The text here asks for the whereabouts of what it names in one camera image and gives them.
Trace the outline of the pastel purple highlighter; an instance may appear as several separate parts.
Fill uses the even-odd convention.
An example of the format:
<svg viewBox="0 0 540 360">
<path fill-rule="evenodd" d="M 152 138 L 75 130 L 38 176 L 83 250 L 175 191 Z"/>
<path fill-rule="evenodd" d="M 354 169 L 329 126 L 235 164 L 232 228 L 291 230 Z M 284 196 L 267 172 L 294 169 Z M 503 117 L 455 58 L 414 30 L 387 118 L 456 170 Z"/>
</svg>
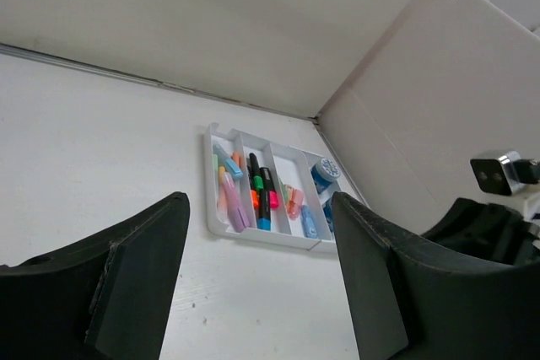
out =
<svg viewBox="0 0 540 360">
<path fill-rule="evenodd" d="M 250 227 L 250 222 L 242 205 L 240 193 L 237 191 L 235 182 L 229 172 L 223 172 L 220 175 L 220 181 L 226 195 L 229 220 L 235 231 L 242 233 L 246 228 Z"/>
</svg>

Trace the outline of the black green highlighter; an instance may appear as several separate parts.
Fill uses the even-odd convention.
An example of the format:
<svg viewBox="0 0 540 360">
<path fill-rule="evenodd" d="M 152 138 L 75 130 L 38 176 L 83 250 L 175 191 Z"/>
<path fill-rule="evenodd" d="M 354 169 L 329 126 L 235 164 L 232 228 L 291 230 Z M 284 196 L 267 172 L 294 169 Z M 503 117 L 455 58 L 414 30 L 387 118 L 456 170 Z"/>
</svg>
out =
<svg viewBox="0 0 540 360">
<path fill-rule="evenodd" d="M 257 156 L 254 153 L 249 153 L 249 161 L 251 168 L 251 181 L 253 184 L 253 189 L 256 192 L 264 189 L 264 184 L 261 177 L 260 166 L 258 163 Z"/>
</svg>

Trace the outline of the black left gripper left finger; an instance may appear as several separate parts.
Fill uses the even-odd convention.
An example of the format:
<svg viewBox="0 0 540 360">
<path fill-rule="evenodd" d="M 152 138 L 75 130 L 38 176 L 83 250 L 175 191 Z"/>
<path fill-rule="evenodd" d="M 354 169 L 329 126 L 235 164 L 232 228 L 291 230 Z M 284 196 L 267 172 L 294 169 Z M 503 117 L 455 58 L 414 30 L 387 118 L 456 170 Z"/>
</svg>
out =
<svg viewBox="0 0 540 360">
<path fill-rule="evenodd" d="M 156 359 L 190 218 L 174 192 L 135 216 L 1 268 L 4 359 Z"/>
</svg>

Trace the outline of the blue tape roll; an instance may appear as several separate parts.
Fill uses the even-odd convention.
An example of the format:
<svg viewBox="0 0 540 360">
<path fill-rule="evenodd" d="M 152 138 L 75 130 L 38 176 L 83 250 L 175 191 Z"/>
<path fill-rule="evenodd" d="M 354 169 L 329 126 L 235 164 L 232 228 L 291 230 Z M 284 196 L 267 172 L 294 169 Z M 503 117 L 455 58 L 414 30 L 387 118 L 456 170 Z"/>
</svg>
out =
<svg viewBox="0 0 540 360">
<path fill-rule="evenodd" d="M 332 200 L 328 199 L 322 206 L 327 225 L 331 233 L 334 233 L 333 214 L 332 214 Z"/>
<path fill-rule="evenodd" d="M 310 170 L 318 194 L 336 183 L 341 176 L 338 165 L 328 158 L 319 159 Z"/>
</svg>

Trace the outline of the black blue highlighter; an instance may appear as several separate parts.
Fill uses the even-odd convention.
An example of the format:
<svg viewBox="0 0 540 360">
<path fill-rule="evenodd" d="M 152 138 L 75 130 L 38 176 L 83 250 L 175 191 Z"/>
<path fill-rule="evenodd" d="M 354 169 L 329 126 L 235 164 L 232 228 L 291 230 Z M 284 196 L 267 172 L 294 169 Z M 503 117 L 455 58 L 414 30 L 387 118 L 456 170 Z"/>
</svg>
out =
<svg viewBox="0 0 540 360">
<path fill-rule="evenodd" d="M 260 189 L 257 228 L 270 231 L 272 226 L 269 191 Z"/>
</svg>

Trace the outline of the pastel blue clear highlighter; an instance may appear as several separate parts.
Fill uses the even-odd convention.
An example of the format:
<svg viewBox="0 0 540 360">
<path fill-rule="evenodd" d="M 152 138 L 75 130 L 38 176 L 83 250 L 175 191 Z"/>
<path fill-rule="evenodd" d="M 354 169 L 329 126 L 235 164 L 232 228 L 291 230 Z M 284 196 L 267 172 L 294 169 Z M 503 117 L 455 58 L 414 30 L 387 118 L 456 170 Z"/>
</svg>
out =
<svg viewBox="0 0 540 360">
<path fill-rule="evenodd" d="M 231 158 L 219 143 L 213 144 L 213 152 L 217 155 L 218 161 L 224 166 L 233 180 L 239 180 L 243 177 L 240 166 Z"/>
</svg>

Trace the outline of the pastel green clear highlighter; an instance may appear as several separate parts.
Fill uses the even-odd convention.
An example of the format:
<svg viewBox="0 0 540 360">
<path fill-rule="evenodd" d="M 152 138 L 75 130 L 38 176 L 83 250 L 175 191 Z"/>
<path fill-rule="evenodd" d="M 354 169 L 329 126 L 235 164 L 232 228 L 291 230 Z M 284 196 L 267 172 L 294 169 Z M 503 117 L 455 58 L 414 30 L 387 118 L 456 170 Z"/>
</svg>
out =
<svg viewBox="0 0 540 360">
<path fill-rule="evenodd" d="M 219 188 L 219 158 L 216 153 L 213 153 L 213 175 L 216 187 Z"/>
</svg>

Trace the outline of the pastel green short highlighter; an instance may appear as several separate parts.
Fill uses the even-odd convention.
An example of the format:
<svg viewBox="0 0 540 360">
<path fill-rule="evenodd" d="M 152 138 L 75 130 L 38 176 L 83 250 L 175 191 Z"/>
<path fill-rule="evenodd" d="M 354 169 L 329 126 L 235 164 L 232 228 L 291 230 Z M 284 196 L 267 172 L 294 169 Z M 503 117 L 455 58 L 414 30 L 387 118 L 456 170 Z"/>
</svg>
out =
<svg viewBox="0 0 540 360">
<path fill-rule="evenodd" d="M 293 197 L 294 188 L 291 185 L 285 184 L 280 177 L 278 177 L 278 183 L 283 195 L 284 204 L 288 206 Z"/>
</svg>

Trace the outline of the black pink highlighter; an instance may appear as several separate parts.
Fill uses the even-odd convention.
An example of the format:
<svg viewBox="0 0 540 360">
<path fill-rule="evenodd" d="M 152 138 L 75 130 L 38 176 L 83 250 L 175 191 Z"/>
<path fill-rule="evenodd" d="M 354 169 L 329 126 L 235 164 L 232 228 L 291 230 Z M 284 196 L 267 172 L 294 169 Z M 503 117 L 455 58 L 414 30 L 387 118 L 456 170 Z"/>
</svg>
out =
<svg viewBox="0 0 540 360">
<path fill-rule="evenodd" d="M 276 192 L 275 184 L 271 171 L 268 167 L 261 167 L 261 176 L 264 184 L 264 189 L 268 193 L 270 208 L 275 210 L 279 207 L 278 193 Z"/>
</svg>

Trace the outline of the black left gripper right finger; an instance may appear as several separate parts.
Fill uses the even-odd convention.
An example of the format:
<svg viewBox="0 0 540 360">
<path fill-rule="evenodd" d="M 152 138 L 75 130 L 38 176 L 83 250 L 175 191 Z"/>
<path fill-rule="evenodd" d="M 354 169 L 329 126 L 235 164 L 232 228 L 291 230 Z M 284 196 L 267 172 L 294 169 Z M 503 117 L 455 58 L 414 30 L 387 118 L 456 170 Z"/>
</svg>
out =
<svg viewBox="0 0 540 360">
<path fill-rule="evenodd" d="M 350 195 L 332 198 L 335 236 L 362 359 L 511 359 L 504 266 L 389 222 Z"/>
</svg>

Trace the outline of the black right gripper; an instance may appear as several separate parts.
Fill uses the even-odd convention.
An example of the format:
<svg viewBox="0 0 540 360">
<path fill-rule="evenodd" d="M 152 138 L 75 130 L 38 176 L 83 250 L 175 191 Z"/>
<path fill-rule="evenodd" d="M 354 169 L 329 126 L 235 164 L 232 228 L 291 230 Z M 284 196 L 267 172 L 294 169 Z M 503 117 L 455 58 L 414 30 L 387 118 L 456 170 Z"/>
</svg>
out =
<svg viewBox="0 0 540 360">
<path fill-rule="evenodd" d="M 539 261 L 539 225 L 499 204 L 458 198 L 423 237 L 486 261 L 511 266 Z"/>
</svg>

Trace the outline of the pastel pink highlighter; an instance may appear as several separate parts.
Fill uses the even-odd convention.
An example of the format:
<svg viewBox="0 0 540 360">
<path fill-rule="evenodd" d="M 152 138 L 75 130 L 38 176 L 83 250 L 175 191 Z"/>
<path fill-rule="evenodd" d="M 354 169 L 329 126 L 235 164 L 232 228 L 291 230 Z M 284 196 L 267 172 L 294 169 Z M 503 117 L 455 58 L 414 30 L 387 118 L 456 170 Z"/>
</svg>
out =
<svg viewBox="0 0 540 360">
<path fill-rule="evenodd" d="M 304 193 L 302 190 L 299 189 L 293 189 L 291 199 L 290 199 L 290 206 L 294 209 L 297 207 L 301 207 L 303 205 L 304 200 Z"/>
</svg>

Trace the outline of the pastel orange clear highlighter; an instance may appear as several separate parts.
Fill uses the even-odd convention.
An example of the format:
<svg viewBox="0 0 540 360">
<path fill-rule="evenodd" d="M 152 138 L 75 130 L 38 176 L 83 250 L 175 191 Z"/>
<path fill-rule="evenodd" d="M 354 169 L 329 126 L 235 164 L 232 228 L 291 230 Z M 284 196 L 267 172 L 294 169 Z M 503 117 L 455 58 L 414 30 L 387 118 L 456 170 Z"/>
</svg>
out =
<svg viewBox="0 0 540 360">
<path fill-rule="evenodd" d="M 241 159 L 240 154 L 238 152 L 233 152 L 231 155 L 231 158 L 235 162 L 235 164 L 238 166 L 239 169 L 241 169 Z"/>
</svg>

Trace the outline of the pastel orange short highlighter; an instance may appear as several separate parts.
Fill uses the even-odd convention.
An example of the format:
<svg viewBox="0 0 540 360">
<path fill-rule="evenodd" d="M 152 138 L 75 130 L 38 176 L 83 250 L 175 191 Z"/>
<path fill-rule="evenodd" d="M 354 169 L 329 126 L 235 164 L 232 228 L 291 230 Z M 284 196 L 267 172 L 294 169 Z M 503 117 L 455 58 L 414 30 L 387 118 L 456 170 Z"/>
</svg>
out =
<svg viewBox="0 0 540 360">
<path fill-rule="evenodd" d="M 295 200 L 289 201 L 288 207 L 287 207 L 287 213 L 291 220 L 296 220 L 300 215 L 300 211 L 301 211 L 301 203 L 298 203 Z"/>
</svg>

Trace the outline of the pastel blue short highlighter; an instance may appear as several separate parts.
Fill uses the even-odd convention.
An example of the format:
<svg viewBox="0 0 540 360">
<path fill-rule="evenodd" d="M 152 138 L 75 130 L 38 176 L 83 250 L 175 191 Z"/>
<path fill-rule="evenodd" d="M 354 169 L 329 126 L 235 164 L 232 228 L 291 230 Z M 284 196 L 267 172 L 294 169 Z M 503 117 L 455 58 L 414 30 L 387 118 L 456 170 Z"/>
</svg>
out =
<svg viewBox="0 0 540 360">
<path fill-rule="evenodd" d="M 319 236 L 316 229 L 316 223 L 311 210 L 307 205 L 301 206 L 300 217 L 305 237 L 309 239 L 318 239 Z"/>
</svg>

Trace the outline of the pastel yellow clear highlighter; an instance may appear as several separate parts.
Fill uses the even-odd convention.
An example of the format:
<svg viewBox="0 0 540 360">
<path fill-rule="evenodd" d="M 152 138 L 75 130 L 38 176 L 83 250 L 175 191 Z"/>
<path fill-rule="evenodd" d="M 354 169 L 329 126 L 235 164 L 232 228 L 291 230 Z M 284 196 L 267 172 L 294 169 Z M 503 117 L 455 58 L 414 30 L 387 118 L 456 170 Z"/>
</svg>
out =
<svg viewBox="0 0 540 360">
<path fill-rule="evenodd" d="M 219 166 L 219 169 L 218 169 L 219 196 L 218 196 L 217 208 L 221 212 L 227 211 L 226 193 L 224 190 L 223 180 L 222 180 L 224 173 L 225 173 L 224 166 Z"/>
</svg>

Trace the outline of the black orange highlighter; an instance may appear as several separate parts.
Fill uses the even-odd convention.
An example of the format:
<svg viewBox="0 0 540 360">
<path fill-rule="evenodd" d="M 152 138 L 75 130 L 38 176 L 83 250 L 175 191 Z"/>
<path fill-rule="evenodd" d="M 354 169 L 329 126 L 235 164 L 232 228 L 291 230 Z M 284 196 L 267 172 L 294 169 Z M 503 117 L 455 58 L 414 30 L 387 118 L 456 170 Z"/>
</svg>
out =
<svg viewBox="0 0 540 360">
<path fill-rule="evenodd" d="M 250 189 L 251 193 L 251 204 L 253 208 L 253 212 L 255 215 L 255 219 L 258 219 L 258 213 L 259 213 L 259 199 L 258 194 L 256 190 Z"/>
</svg>

